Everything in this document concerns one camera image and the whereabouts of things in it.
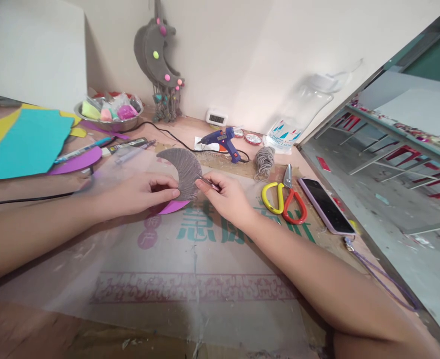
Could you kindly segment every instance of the moon decoration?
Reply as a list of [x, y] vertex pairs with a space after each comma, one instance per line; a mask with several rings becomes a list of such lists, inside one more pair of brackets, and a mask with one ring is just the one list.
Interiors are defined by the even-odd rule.
[[155, 0], [155, 18], [142, 26], [134, 38], [134, 54], [142, 72], [153, 84], [155, 102], [154, 122], [164, 119], [174, 121], [181, 116], [180, 92], [185, 79], [172, 68], [165, 58], [165, 48], [176, 34], [161, 14], [160, 0]]

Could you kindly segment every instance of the glue stick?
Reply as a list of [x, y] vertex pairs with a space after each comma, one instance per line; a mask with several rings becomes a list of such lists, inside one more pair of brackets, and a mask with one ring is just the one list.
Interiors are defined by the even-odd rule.
[[128, 141], [128, 142], [124, 142], [124, 143], [115, 145], [115, 146], [102, 147], [102, 157], [111, 156], [118, 149], [121, 149], [122, 147], [127, 147], [127, 146], [139, 147], [139, 146], [144, 145], [146, 143], [148, 143], [148, 140], [145, 137], [140, 137], [140, 138]]

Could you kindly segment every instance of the hot glue gun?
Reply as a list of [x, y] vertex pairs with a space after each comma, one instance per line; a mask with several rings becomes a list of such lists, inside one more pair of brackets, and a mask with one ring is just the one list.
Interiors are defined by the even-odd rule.
[[227, 127], [224, 131], [218, 130], [206, 135], [198, 143], [206, 145], [218, 143], [220, 145], [220, 151], [228, 151], [231, 156], [231, 162], [236, 163], [240, 160], [240, 154], [231, 143], [233, 137], [235, 137], [233, 127]]

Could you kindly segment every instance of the gray yarn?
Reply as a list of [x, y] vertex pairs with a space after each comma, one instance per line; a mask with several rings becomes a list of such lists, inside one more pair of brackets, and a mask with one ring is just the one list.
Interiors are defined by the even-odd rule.
[[275, 164], [275, 149], [270, 146], [262, 147], [256, 153], [255, 162], [257, 165], [256, 174], [253, 179], [256, 182], [266, 180], [270, 176], [271, 167]]

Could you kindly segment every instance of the purple phone case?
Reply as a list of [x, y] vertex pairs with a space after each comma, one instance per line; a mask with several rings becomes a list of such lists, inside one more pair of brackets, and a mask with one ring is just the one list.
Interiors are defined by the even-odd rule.
[[[304, 177], [304, 179], [306, 180], [311, 180], [311, 181], [315, 181], [316, 183], [319, 183], [316, 180], [313, 179], [309, 179], [307, 177]], [[326, 227], [329, 229], [329, 231], [333, 234], [339, 234], [339, 235], [355, 235], [356, 231], [354, 230], [353, 226], [351, 226], [351, 224], [349, 223], [348, 219], [344, 216], [344, 214], [341, 212], [341, 209], [338, 207], [338, 205], [332, 200], [332, 198], [328, 195], [329, 200], [331, 201], [331, 203], [336, 206], [336, 208], [339, 210], [339, 213], [341, 213], [341, 215], [343, 216], [343, 218], [346, 220], [346, 222], [349, 223], [349, 225], [351, 226], [351, 229], [353, 230], [353, 233], [345, 233], [345, 232], [338, 232], [337, 230], [334, 229], [333, 225], [331, 224], [331, 222], [329, 221], [328, 217], [326, 216], [326, 214], [323, 212], [323, 210], [321, 209], [319, 203], [316, 201], [316, 199], [314, 199], [312, 193], [309, 191], [309, 188], [307, 187], [307, 185], [303, 182], [303, 178], [298, 179], [298, 183], [301, 186], [301, 188], [303, 188], [304, 193], [306, 193], [306, 195], [308, 196], [309, 200], [311, 201], [313, 207], [316, 209], [316, 211], [318, 212], [319, 216], [321, 217], [321, 219], [323, 220], [324, 224], [326, 224]], [[323, 191], [325, 191], [325, 193], [327, 194], [328, 192], [326, 192], [326, 190], [324, 189], [323, 185], [319, 183], [319, 185], [321, 186], [321, 188], [323, 189]]]

